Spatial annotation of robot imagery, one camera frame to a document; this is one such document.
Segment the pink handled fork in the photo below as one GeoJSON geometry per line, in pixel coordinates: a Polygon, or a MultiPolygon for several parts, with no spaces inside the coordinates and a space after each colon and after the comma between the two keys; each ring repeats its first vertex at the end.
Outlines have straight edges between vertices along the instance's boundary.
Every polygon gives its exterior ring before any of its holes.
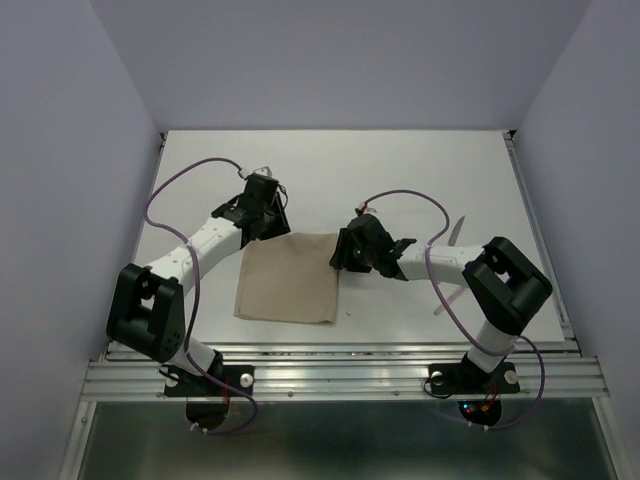
{"type": "Polygon", "coordinates": [[[441,303],[434,311],[433,314],[434,315],[440,315],[442,314],[446,308],[445,305],[451,305],[455,300],[457,300],[461,295],[463,295],[466,291],[465,287],[458,287],[456,288],[450,295],[448,295],[445,298],[445,302],[441,303]]]}

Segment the beige cloth napkin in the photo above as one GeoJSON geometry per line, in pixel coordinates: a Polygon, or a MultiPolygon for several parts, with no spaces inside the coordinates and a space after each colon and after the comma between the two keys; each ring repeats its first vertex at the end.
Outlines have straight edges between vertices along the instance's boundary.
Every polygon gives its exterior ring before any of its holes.
{"type": "Polygon", "coordinates": [[[244,249],[234,316],[245,320],[333,324],[338,272],[335,234],[291,233],[244,249]]]}

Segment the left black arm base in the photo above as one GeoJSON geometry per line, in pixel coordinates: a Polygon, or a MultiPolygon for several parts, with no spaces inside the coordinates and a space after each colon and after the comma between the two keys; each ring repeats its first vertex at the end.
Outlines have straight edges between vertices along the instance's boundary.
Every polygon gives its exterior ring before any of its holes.
{"type": "Polygon", "coordinates": [[[162,364],[158,373],[164,378],[164,395],[169,398],[220,398],[253,395],[255,367],[250,364],[225,365],[217,353],[205,376],[194,375],[177,366],[162,364]]]}

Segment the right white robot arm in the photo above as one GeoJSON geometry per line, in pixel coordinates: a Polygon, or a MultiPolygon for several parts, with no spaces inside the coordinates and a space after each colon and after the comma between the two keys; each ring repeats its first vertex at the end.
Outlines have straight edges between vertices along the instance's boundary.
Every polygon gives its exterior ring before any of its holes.
{"type": "Polygon", "coordinates": [[[472,390],[495,380],[496,368],[553,292],[547,277],[505,237],[469,247],[395,240],[371,214],[339,231],[329,265],[357,273],[375,270],[399,281],[428,280],[447,312],[452,309],[440,285],[469,290],[485,316],[477,336],[465,335],[471,348],[460,366],[460,378],[472,390]]]}

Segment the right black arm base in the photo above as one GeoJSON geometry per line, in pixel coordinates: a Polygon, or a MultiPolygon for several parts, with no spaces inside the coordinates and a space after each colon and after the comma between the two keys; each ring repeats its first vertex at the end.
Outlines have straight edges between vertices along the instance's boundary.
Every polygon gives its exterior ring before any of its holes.
{"type": "Polygon", "coordinates": [[[465,355],[457,363],[431,363],[423,391],[436,398],[460,395],[517,394],[520,392],[515,365],[500,360],[490,373],[465,355]]]}

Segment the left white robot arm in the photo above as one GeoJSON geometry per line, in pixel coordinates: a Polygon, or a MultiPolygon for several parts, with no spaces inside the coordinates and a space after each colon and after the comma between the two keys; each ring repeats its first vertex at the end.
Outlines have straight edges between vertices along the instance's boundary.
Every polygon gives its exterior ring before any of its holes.
{"type": "Polygon", "coordinates": [[[223,356],[193,336],[197,311],[185,312],[194,294],[199,306],[201,281],[216,265],[255,240],[290,232],[281,184],[252,173],[244,190],[216,208],[191,236],[151,263],[125,266],[116,281],[106,326],[108,338],[160,364],[188,372],[199,393],[215,392],[222,382],[223,356]]]}

